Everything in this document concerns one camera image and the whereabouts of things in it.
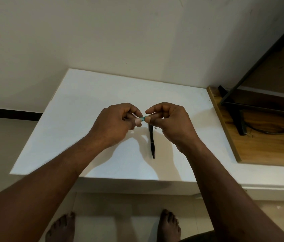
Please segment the person's foot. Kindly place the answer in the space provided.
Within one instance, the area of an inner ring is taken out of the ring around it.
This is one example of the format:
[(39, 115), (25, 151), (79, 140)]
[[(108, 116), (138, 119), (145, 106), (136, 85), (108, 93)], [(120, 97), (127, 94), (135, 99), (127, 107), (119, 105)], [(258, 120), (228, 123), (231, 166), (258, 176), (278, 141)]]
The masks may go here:
[(173, 212), (164, 209), (160, 214), (156, 242), (179, 242), (180, 240), (181, 228), (178, 219)]
[(76, 214), (70, 212), (58, 218), (46, 232), (45, 242), (74, 242)]

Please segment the black monitor with stand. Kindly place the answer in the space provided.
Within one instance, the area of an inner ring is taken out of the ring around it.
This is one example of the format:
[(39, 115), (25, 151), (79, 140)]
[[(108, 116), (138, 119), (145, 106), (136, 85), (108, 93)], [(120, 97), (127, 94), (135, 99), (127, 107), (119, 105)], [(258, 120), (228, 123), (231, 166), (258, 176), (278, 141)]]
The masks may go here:
[(257, 129), (244, 118), (243, 110), (262, 111), (284, 117), (284, 34), (229, 91), (218, 87), (220, 105), (229, 112), (239, 135), (250, 129), (270, 135), (284, 134)]

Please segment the person's left hand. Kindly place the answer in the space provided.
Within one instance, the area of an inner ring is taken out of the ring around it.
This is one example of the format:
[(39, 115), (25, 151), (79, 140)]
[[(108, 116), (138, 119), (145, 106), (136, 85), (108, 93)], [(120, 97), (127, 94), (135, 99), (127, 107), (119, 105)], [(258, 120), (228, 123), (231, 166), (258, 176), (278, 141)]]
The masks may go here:
[(100, 112), (87, 137), (102, 150), (112, 147), (121, 142), (129, 130), (136, 127), (127, 126), (124, 118), (142, 116), (140, 110), (130, 103), (111, 105)]

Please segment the person's left foot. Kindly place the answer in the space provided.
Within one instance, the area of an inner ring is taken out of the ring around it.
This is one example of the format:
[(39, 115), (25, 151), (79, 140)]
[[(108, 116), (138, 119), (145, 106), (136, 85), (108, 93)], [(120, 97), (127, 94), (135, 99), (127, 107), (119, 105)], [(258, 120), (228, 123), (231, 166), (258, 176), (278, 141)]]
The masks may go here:
[(58, 218), (46, 232), (45, 242), (74, 242), (76, 214), (70, 212)]

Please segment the person's right foot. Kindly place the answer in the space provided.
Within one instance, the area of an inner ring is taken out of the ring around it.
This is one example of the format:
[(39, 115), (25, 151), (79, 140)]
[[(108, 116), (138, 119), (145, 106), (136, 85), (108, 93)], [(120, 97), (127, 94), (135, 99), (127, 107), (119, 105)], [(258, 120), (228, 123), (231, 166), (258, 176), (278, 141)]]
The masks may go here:
[(178, 219), (173, 212), (164, 209), (160, 214), (156, 242), (179, 242), (180, 240), (181, 228)]

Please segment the brown wooden desk top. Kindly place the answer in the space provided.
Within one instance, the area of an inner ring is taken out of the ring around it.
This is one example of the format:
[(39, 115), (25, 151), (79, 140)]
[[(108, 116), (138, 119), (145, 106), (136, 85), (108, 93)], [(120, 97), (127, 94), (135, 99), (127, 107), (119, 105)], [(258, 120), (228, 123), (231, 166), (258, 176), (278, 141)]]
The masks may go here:
[(207, 92), (238, 163), (284, 167), (284, 133), (272, 135), (245, 126), (240, 135), (227, 108), (220, 105), (219, 90), (209, 86)]

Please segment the person's right hand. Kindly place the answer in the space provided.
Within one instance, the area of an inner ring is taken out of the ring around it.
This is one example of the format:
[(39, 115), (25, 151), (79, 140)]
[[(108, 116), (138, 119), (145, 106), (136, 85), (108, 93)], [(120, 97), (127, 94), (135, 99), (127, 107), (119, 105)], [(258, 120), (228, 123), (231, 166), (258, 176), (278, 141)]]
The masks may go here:
[(195, 146), (200, 142), (191, 119), (184, 107), (168, 102), (151, 106), (145, 111), (149, 115), (161, 115), (162, 125), (152, 125), (160, 128), (164, 136), (176, 145), (183, 153), (188, 146)]

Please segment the black pen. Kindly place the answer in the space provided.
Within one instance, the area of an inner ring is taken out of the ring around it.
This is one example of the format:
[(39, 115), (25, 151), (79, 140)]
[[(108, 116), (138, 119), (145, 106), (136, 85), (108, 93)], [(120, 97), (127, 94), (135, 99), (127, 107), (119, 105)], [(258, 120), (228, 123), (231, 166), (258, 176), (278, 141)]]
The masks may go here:
[(148, 124), (148, 130), (149, 130), (149, 135), (150, 135), (150, 147), (151, 147), (152, 158), (155, 159), (155, 143), (154, 143), (154, 137), (153, 137), (153, 131), (154, 131), (153, 126)]

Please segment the person's right forearm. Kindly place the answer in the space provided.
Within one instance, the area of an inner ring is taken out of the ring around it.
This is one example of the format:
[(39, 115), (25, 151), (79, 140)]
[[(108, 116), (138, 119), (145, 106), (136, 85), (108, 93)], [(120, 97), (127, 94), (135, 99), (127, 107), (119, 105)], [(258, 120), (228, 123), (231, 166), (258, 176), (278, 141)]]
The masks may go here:
[(217, 240), (284, 242), (284, 231), (270, 219), (199, 139), (176, 144), (196, 178)]

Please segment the person's left forearm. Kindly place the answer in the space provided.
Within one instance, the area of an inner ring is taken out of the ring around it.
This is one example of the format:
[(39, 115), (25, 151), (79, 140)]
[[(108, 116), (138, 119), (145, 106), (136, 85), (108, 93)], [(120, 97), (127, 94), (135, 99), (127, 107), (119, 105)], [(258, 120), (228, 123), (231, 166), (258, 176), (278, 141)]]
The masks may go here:
[(82, 171), (110, 143), (91, 134), (0, 192), (0, 242), (38, 242)]

